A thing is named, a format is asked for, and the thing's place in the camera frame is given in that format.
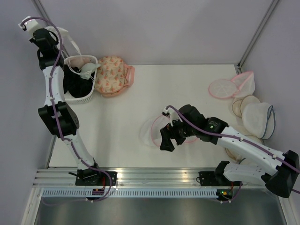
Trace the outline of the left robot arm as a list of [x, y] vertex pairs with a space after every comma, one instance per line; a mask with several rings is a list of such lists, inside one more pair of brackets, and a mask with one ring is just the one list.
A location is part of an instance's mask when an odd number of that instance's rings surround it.
[[46, 98], [38, 114], [50, 133], [61, 139], [76, 160], [78, 172], [87, 172], [86, 180], [93, 186], [102, 181], [95, 159], [87, 151], [79, 134], [79, 119], [67, 104], [63, 91], [64, 63], [57, 48], [60, 35], [53, 38], [50, 31], [40, 28], [33, 32], [30, 42], [38, 47], [38, 60], [45, 77]]

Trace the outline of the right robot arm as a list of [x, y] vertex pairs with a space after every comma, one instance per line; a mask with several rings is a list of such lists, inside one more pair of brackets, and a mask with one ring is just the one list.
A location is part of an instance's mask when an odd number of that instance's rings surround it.
[[175, 145], [183, 144], [188, 137], [197, 137], [203, 142], [234, 150], [255, 163], [249, 166], [221, 161], [214, 171], [217, 184], [245, 182], [264, 185], [282, 198], [288, 198], [295, 192], [294, 185], [300, 173], [296, 152], [289, 150], [283, 153], [255, 142], [219, 118], [206, 118], [191, 105], [178, 110], [168, 105], [162, 115], [170, 122], [160, 129], [160, 150], [172, 152]]

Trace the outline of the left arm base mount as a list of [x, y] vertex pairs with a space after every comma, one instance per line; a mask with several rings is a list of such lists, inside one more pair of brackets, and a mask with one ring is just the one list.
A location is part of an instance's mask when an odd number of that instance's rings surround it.
[[76, 186], [110, 186], [109, 178], [103, 172], [85, 169], [77, 170], [77, 173], [69, 172], [68, 174], [76, 177]]

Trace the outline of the pink rimmed mesh laundry bag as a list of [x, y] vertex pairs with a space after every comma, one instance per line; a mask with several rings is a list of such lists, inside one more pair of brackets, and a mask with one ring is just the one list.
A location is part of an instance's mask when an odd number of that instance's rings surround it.
[[169, 119], [163, 115], [149, 118], [141, 126], [139, 138], [140, 140], [151, 147], [160, 147], [162, 137], [160, 129], [169, 123]]

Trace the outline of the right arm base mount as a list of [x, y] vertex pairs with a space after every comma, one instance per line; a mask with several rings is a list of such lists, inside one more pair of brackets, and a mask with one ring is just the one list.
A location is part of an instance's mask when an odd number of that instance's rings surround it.
[[239, 186], [240, 181], [230, 181], [224, 176], [229, 161], [221, 161], [214, 171], [200, 171], [198, 179], [202, 187]]

